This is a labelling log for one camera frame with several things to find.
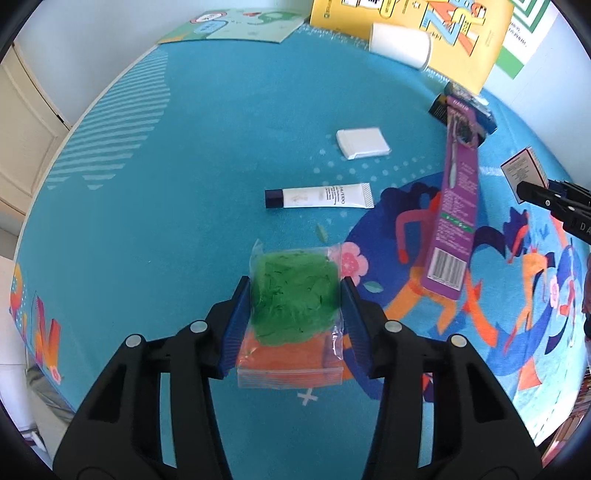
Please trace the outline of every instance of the cabinet door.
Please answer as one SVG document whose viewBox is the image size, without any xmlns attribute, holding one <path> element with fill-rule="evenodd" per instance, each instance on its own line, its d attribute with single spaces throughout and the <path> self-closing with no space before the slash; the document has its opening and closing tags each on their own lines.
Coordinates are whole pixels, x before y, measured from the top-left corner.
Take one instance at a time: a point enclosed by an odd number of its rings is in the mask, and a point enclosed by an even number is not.
<svg viewBox="0 0 591 480">
<path fill-rule="evenodd" d="M 67 133 L 10 48 L 0 63 L 0 200 L 26 213 Z"/>
</svg>

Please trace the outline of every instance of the barcode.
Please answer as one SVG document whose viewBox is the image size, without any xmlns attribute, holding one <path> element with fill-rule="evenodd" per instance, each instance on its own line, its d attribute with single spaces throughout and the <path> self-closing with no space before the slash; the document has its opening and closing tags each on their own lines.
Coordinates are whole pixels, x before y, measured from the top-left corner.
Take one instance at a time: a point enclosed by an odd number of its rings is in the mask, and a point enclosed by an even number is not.
<svg viewBox="0 0 591 480">
<path fill-rule="evenodd" d="M 465 271 L 466 262 L 436 248 L 427 277 L 454 290 L 461 290 Z"/>
</svg>

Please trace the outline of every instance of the purple toothbrush package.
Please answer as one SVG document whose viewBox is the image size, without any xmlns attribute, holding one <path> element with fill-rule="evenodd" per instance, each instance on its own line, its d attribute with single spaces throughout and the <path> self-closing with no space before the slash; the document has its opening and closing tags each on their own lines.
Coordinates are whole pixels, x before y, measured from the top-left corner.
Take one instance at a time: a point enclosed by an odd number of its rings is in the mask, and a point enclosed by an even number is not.
<svg viewBox="0 0 591 480">
<path fill-rule="evenodd" d="M 478 205 L 478 124 L 474 110 L 447 97 L 447 150 L 441 204 L 421 284 L 458 300 L 472 255 Z"/>
</svg>

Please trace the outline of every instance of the paper cup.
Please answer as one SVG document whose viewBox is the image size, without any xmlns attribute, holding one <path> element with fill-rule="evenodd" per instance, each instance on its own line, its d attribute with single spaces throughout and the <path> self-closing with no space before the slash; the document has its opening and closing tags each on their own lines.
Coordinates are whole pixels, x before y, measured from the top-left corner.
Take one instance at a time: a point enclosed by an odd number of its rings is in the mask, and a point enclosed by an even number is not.
<svg viewBox="0 0 591 480">
<path fill-rule="evenodd" d="M 431 34 L 383 23 L 374 23 L 369 36 L 369 51 L 424 70 L 431 59 Z"/>
</svg>

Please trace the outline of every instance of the round table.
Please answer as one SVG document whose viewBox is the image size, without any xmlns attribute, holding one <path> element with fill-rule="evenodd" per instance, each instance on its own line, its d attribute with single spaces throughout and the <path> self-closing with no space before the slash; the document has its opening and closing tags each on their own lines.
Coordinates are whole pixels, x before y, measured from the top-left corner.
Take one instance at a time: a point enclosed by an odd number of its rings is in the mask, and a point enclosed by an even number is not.
<svg viewBox="0 0 591 480">
<path fill-rule="evenodd" d="M 481 243 L 470 266 L 477 301 L 464 288 L 440 333 L 442 306 L 401 294 L 419 229 L 407 226 L 409 264 L 399 261 L 395 235 L 398 214 L 428 208 L 441 185 L 446 129 L 428 114 L 435 95 L 424 79 L 369 54 L 361 40 L 308 25 L 281 44 L 172 43 L 137 62 L 66 142 L 18 251 L 12 313 L 64 398 L 77 407 L 128 335 L 173 335 L 228 299 L 257 239 L 267 251 L 326 241 L 343 243 L 355 260 L 350 273 L 363 298 L 387 311 L 396 300 L 420 335 L 466 335 L 532 437 L 553 432 L 584 370 L 588 250 L 545 210 L 519 205 L 499 166 L 532 145 L 549 178 L 567 174 L 485 93 L 499 128 L 479 149 Z M 335 133 L 362 127 L 380 127 L 392 153 L 346 161 Z M 371 184 L 375 209 L 264 206 L 265 189 L 359 182 Z M 533 283 L 526 270 L 540 257 L 547 263 Z M 509 341 L 528 304 L 531 325 Z M 351 380 L 312 392 L 239 389 L 235 371 L 212 381 L 234 478 L 360 478 L 381 383 L 363 379 L 350 349 L 345 367 Z M 433 426 L 429 386 L 426 377 L 422 463 Z M 162 430 L 173 462 L 170 418 Z"/>
</svg>

